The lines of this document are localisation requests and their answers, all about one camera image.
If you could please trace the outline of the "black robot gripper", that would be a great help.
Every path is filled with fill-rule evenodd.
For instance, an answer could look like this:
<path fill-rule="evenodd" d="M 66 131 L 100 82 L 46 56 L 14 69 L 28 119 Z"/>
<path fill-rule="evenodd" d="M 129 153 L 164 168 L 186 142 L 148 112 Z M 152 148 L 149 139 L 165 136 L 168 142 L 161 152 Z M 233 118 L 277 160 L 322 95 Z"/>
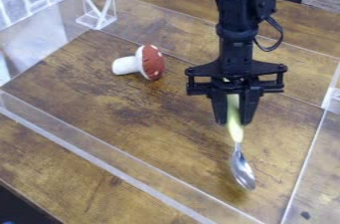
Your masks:
<path fill-rule="evenodd" d="M 253 45 L 262 52 L 270 52 L 280 46 L 282 38 L 264 47 L 256 40 L 256 33 L 257 30 L 234 32 L 217 28 L 217 58 L 184 71 L 186 93 L 210 97 L 214 121 L 220 125 L 226 124 L 226 94 L 240 94 L 240 122 L 248 125 L 262 94 L 281 93 L 284 89 L 286 66 L 256 61 L 252 57 Z"/>

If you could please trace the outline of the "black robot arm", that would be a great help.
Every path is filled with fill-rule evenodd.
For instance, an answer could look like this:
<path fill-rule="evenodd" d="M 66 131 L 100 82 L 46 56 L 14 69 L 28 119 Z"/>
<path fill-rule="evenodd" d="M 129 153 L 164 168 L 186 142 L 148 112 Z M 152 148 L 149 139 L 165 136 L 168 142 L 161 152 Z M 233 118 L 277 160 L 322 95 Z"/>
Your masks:
<path fill-rule="evenodd" d="M 214 26 L 218 56 L 214 61 L 184 71 L 188 77 L 185 90 L 190 96 L 205 95 L 210 99 L 218 124 L 226 123 L 226 112 L 230 110 L 226 97 L 237 95 L 240 123 L 249 124 L 260 97 L 284 91 L 286 66 L 252 58 L 252 50 L 258 47 L 258 24 L 268 22 L 276 29 L 281 28 L 270 17 L 276 12 L 276 0 L 214 2 L 218 12 Z"/>

